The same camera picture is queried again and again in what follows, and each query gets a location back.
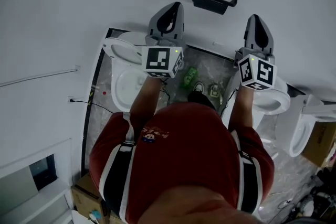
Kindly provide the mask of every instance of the sneaker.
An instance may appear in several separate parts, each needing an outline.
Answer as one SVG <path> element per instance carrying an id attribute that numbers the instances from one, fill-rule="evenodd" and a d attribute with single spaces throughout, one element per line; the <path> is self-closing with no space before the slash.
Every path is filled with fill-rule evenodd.
<path id="1" fill-rule="evenodd" d="M 194 90 L 193 91 L 203 93 L 204 92 L 204 85 L 203 85 L 203 83 L 197 82 L 195 84 L 195 86 L 194 86 Z"/>

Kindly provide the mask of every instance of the forearm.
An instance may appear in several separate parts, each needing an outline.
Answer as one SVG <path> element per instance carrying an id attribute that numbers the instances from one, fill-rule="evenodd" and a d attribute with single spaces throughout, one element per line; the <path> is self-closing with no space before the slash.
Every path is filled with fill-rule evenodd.
<path id="1" fill-rule="evenodd" d="M 252 127 L 252 105 L 254 91 L 250 88 L 240 86 L 235 104 L 232 109 L 228 130 L 232 132 L 239 127 Z"/>
<path id="2" fill-rule="evenodd" d="M 131 117 L 147 122 L 155 113 L 161 89 L 161 80 L 147 77 L 131 107 Z"/>

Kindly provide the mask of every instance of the tiled floor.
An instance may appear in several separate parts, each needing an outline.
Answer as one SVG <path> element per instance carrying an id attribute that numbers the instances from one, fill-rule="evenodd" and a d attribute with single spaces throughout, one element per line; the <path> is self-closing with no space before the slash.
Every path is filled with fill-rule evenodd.
<path id="1" fill-rule="evenodd" d="M 195 79 L 195 81 L 200 80 L 205 84 L 206 94 L 208 93 L 207 89 L 209 86 L 216 83 L 219 85 L 219 91 L 223 95 L 230 77 L 235 73 L 232 65 L 233 63 L 230 60 L 213 56 L 192 48 L 187 48 L 185 51 L 183 69 L 178 72 L 174 80 L 169 80 L 168 85 L 166 86 L 167 91 L 171 95 L 171 103 L 186 101 L 188 93 L 192 90 L 192 85 L 187 90 L 180 87 L 182 79 L 189 67 L 192 66 L 197 69 L 198 78 Z M 111 59 L 107 56 L 104 56 L 102 61 L 94 94 L 94 103 L 105 106 L 113 112 L 118 111 L 116 106 L 113 104 L 111 97 Z M 219 98 L 211 98 L 211 101 L 216 108 L 219 107 Z M 166 103 L 167 96 L 164 93 L 161 93 L 157 106 L 158 109 L 165 107 Z M 110 115 L 110 112 L 100 107 L 93 106 L 91 108 L 86 142 L 86 168 L 89 166 L 89 153 L 91 152 L 96 139 L 107 123 Z M 311 181 L 310 176 L 316 171 L 316 167 L 303 157 L 299 156 L 291 158 L 285 152 L 274 146 L 273 141 L 275 140 L 274 129 L 276 118 L 276 116 L 264 116 L 257 129 L 257 132 L 262 138 L 271 140 L 271 143 L 264 144 L 264 147 L 270 156 L 278 153 L 278 156 L 274 160 L 276 170 L 273 187 L 267 199 L 259 208 L 260 217 L 265 223 L 268 223 L 272 217 L 280 211 L 278 207 L 281 208 L 283 206 L 283 204 L 281 204 L 282 201 L 292 200 L 294 198 L 293 202 L 297 202 L 309 191 L 312 186 L 307 186 L 305 183 Z M 272 221 L 272 223 L 280 223 L 281 220 L 289 213 L 291 208 L 291 206 L 285 208 Z"/>

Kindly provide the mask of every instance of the toilet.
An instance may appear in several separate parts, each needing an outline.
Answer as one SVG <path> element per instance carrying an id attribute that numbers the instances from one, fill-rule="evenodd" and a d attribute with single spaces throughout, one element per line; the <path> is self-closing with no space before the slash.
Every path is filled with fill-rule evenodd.
<path id="1" fill-rule="evenodd" d="M 311 94 L 291 98 L 290 108 L 278 116 L 275 145 L 289 156 L 298 156 L 306 146 L 316 121 L 336 121 L 336 105 L 324 105 Z"/>
<path id="2" fill-rule="evenodd" d="M 237 91 L 240 86 L 239 72 L 230 79 L 223 96 L 223 106 L 226 107 L 221 114 L 223 124 L 228 127 Z M 285 112 L 290 107 L 290 96 L 287 93 L 287 84 L 276 78 L 274 89 L 255 91 L 253 100 L 253 128 L 256 129 L 264 115 L 276 115 Z"/>
<path id="3" fill-rule="evenodd" d="M 102 40 L 102 48 L 111 58 L 111 95 L 116 107 L 129 112 L 147 74 L 141 68 L 141 46 L 145 33 L 126 32 L 118 38 Z"/>

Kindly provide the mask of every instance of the red shirt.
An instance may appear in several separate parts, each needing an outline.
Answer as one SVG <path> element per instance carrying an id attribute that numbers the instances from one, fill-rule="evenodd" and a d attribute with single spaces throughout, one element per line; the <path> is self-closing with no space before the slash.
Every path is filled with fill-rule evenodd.
<path id="1" fill-rule="evenodd" d="M 115 113 L 90 155 L 96 186 L 113 148 L 125 140 L 129 124 Z M 131 116 L 137 147 L 132 166 L 126 220 L 137 223 L 165 190 L 199 185 L 221 194 L 233 207 L 239 192 L 238 149 L 213 109 L 197 103 L 175 103 L 161 109 L 145 126 Z M 259 135 L 250 127 L 236 130 L 241 150 L 259 161 L 263 198 L 270 191 L 274 164 Z"/>

